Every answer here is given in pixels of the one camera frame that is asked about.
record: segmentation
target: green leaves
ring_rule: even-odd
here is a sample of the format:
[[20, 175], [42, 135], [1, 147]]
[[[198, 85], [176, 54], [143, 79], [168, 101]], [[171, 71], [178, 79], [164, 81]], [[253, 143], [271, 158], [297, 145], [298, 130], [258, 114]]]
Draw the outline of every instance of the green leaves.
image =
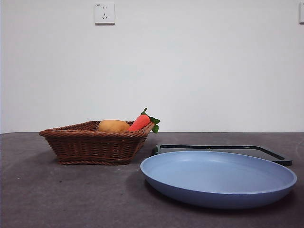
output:
[[158, 132], [158, 125], [155, 125], [153, 128], [152, 128], [152, 131], [156, 134]]
[[146, 111], [147, 111], [147, 108], [145, 108], [145, 109], [143, 110], [143, 112], [141, 113], [141, 115], [147, 115], [147, 116], [150, 118], [150, 121], [151, 121], [152, 123], [155, 124], [154, 127], [152, 128], [152, 131], [156, 134], [156, 133], [158, 132], [158, 129], [159, 129], [159, 127], [158, 127], [157, 124], [160, 122], [160, 120], [159, 120], [159, 119], [156, 119], [156, 118], [154, 118], [154, 117], [152, 117], [152, 116], [149, 116], [149, 115], [146, 113]]
[[155, 119], [155, 118], [152, 117], [152, 116], [149, 116], [149, 118], [150, 118], [150, 121], [151, 121], [152, 123], [158, 124], [158, 123], [160, 122], [159, 119]]
[[147, 108], [144, 108], [144, 110], [143, 110], [143, 112], [141, 113], [141, 115], [147, 115], [146, 111], [147, 111]]

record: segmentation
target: blue plate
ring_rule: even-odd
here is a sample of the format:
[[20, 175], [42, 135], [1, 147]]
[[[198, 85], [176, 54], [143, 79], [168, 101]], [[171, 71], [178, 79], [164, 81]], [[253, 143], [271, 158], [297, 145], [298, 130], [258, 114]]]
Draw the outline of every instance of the blue plate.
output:
[[278, 201], [297, 177], [277, 163], [246, 155], [182, 151], [152, 156], [141, 165], [159, 192], [185, 203], [218, 209], [247, 209]]

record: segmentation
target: table surface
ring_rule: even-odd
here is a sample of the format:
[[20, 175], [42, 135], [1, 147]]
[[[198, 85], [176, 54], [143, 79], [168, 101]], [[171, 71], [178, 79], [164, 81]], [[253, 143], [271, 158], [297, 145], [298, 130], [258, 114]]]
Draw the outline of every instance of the table surface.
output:
[[[256, 145], [284, 154], [297, 174], [280, 201], [246, 210], [200, 208], [167, 198], [139, 165], [157, 144]], [[59, 165], [38, 133], [1, 134], [2, 228], [304, 227], [304, 133], [150, 133], [123, 166]]]

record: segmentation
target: electrical socket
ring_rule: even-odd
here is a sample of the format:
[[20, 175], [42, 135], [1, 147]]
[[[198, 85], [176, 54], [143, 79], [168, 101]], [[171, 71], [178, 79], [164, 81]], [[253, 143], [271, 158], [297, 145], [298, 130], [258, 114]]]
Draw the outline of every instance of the electrical socket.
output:
[[95, 24], [115, 24], [115, 4], [97, 2], [94, 9]]

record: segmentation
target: toy carrot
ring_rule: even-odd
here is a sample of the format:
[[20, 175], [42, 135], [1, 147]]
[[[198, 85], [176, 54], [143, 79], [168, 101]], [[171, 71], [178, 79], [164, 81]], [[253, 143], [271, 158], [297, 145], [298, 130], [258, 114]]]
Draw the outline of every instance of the toy carrot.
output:
[[141, 115], [136, 118], [136, 120], [133, 122], [133, 124], [129, 127], [128, 131], [130, 131], [130, 132], [138, 131], [138, 130], [144, 128], [145, 126], [147, 126], [150, 122], [152, 122], [155, 124], [154, 127], [152, 128], [152, 131], [154, 133], [158, 132], [159, 127], [157, 124], [160, 122], [160, 120], [155, 119], [151, 116], [148, 116], [146, 111], [147, 111], [147, 108], [145, 108], [143, 110], [143, 112], [141, 113]]

